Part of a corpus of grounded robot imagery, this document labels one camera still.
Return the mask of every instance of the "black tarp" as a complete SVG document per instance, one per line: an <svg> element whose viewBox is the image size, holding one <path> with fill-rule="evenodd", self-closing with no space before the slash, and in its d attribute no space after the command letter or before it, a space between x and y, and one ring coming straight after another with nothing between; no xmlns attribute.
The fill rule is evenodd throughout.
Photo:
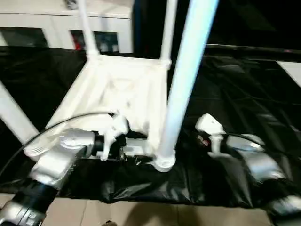
<svg viewBox="0 0 301 226"><path fill-rule="evenodd" d="M75 50L1 48L0 80L33 124L42 129L86 61ZM173 68L169 75L169 85ZM301 89L274 60L207 52L199 70L183 130L213 115L227 132L250 133L271 147L301 155ZM1 124L1 164L20 146ZM168 173L133 162L81 160L60 192L62 197L256 207L257 197L241 163L211 159L181 133L176 164ZM275 154L301 188L300 165ZM15 192L33 162L19 155L0 178L0 192Z"/></svg>

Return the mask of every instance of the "white metal frame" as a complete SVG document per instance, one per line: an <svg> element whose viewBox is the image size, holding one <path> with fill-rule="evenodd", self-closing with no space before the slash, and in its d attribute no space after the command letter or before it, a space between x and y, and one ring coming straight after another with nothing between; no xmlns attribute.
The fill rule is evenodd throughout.
<svg viewBox="0 0 301 226"><path fill-rule="evenodd" d="M32 27L41 28L50 48L60 48L61 43L56 34L50 15L0 14L0 27ZM0 45L6 45L2 35Z"/></svg>
<svg viewBox="0 0 301 226"><path fill-rule="evenodd" d="M206 46L207 37L215 15L218 0L191 0L188 9L187 19L184 27L183 37L180 45L172 87L168 99L167 114L163 129L162 138L158 149L157 159L154 166L160 171L170 170L175 163L174 147L180 132L182 121L186 112L191 91L198 74L198 68ZM173 40L174 21L176 14L177 0L168 0L166 8L166 19L163 32L162 52L158 63L170 61L171 46ZM86 12L85 0L79 0L80 18L83 25L85 43L87 47L88 62L95 63L98 60L99 52L96 47L95 37L91 29L91 18ZM79 20L76 20L74 27L78 27ZM16 119L8 117L8 127L16 133L24 133L32 126L24 125L23 131L16 131L12 125Z"/></svg>

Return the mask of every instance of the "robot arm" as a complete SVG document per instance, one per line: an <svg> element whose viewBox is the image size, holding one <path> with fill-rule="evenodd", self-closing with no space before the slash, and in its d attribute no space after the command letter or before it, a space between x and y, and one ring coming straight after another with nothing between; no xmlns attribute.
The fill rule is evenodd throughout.
<svg viewBox="0 0 301 226"><path fill-rule="evenodd" d="M0 225L40 226L77 159L103 151L97 132L67 129L32 168L24 187L0 211Z"/></svg>

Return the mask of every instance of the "white pole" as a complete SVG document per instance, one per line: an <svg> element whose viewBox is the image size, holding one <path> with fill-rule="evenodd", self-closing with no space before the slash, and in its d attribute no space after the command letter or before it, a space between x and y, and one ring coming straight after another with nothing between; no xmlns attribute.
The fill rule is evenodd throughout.
<svg viewBox="0 0 301 226"><path fill-rule="evenodd" d="M174 148L206 47L218 0L191 0L168 98L165 125L154 166L168 171L175 163Z"/></svg>
<svg viewBox="0 0 301 226"><path fill-rule="evenodd" d="M168 0L166 4L165 22L163 30L163 40L161 46L161 60L170 60L171 47L174 36L174 22L177 12L178 0Z"/></svg>
<svg viewBox="0 0 301 226"><path fill-rule="evenodd" d="M86 44L86 53L87 57L90 56L94 57L99 54L99 51L96 46L95 36L91 30L88 15L87 15L87 8L86 8L86 1L85 0L78 0L79 5L79 15L81 19L81 23L83 26L83 34Z"/></svg>
<svg viewBox="0 0 301 226"><path fill-rule="evenodd" d="M22 144L25 144L29 139L38 134L38 130L27 118L1 82L0 118Z"/></svg>

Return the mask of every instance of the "glass cabinet door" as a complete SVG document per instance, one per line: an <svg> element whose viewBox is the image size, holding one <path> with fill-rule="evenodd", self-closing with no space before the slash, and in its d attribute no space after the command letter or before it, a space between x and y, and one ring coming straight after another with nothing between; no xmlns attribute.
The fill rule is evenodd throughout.
<svg viewBox="0 0 301 226"><path fill-rule="evenodd" d="M70 30L75 49L86 49L83 32L80 30ZM118 41L116 32L94 32L98 49L101 52L118 52Z"/></svg>
<svg viewBox="0 0 301 226"><path fill-rule="evenodd" d="M8 46L49 47L41 28L0 27L0 33Z"/></svg>
<svg viewBox="0 0 301 226"><path fill-rule="evenodd" d="M51 15L1 14L0 46L61 48Z"/></svg>

